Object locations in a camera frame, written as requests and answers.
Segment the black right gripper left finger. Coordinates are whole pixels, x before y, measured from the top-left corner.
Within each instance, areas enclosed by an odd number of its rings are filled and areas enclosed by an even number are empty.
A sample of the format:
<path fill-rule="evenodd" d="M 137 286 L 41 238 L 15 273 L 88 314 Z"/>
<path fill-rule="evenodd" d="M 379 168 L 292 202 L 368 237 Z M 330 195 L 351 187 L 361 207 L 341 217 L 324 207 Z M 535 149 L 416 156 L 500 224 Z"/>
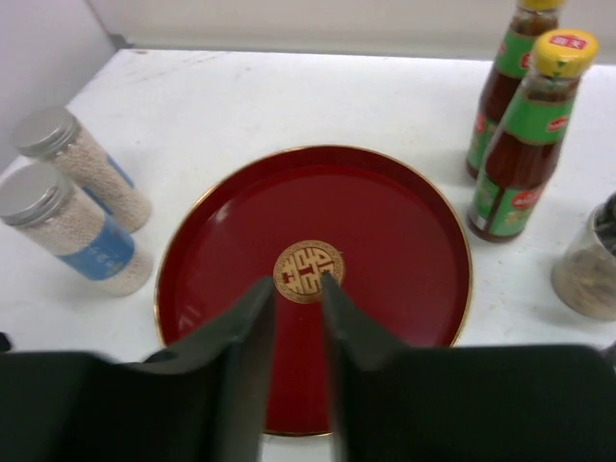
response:
<path fill-rule="evenodd" d="M 1 355 L 5 461 L 255 461 L 268 407 L 275 288 L 141 362 L 85 351 Z"/>

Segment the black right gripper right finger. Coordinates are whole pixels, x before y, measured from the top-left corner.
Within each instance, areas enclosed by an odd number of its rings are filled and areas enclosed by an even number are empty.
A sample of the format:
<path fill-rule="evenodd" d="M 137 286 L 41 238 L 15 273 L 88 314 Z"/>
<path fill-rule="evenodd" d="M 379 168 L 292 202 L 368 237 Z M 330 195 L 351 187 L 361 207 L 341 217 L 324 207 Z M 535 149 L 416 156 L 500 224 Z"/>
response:
<path fill-rule="evenodd" d="M 611 461 L 615 356 L 590 346 L 413 347 L 322 278 L 338 461 Z"/>

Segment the green-label sauce bottle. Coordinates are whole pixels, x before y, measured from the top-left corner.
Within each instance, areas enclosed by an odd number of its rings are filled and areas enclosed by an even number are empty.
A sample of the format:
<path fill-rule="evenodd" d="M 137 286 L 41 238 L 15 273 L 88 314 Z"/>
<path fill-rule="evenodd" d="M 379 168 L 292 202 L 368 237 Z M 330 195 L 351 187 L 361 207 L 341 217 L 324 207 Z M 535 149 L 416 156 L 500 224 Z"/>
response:
<path fill-rule="evenodd" d="M 482 240 L 516 239 L 550 181 L 571 121 L 578 87 L 600 49 L 593 34 L 551 30 L 534 43 L 529 71 L 492 137 L 468 211 Z"/>
<path fill-rule="evenodd" d="M 517 3 L 478 100 L 465 161 L 466 170 L 473 178 L 477 177 L 490 140 L 528 71 L 534 42 L 558 27 L 565 4 L 565 0 L 526 0 Z"/>

